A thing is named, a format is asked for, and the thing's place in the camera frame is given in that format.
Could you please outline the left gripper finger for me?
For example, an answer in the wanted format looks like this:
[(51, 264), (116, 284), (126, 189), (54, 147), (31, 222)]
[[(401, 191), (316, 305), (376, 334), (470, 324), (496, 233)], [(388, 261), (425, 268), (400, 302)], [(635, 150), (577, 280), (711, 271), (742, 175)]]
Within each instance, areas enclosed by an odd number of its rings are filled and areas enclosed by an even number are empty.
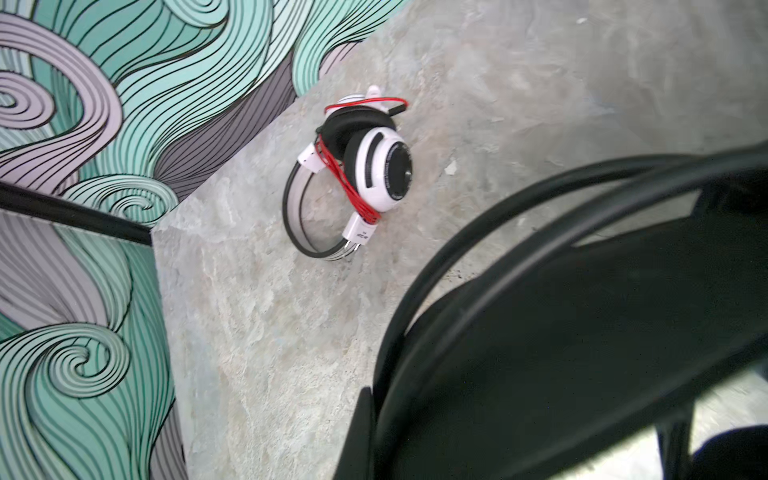
[(358, 396), (334, 480), (371, 480), (374, 478), (374, 434), (376, 409), (370, 387)]

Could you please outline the white headphones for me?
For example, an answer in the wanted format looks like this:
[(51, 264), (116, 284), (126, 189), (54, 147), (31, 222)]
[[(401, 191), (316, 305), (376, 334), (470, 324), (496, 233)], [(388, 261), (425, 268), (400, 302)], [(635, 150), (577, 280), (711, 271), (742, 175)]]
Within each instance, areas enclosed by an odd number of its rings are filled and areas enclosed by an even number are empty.
[[(412, 157), (394, 117), (409, 102), (386, 96), (377, 85), (324, 108), (315, 139), (304, 148), (287, 179), (282, 218), (293, 246), (303, 255), (336, 261), (355, 253), (375, 233), (383, 213), (410, 190)], [(326, 249), (312, 244), (302, 221), (302, 204), (314, 176), (327, 170), (343, 189), (353, 213), (338, 241)]]

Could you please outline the black blue headphones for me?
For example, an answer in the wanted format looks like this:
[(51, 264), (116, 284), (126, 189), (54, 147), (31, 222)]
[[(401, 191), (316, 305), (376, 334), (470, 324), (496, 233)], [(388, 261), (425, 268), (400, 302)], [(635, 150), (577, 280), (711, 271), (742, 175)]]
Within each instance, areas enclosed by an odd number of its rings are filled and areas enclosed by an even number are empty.
[(578, 167), (455, 235), (376, 363), (370, 479), (543, 479), (767, 359), (767, 147)]

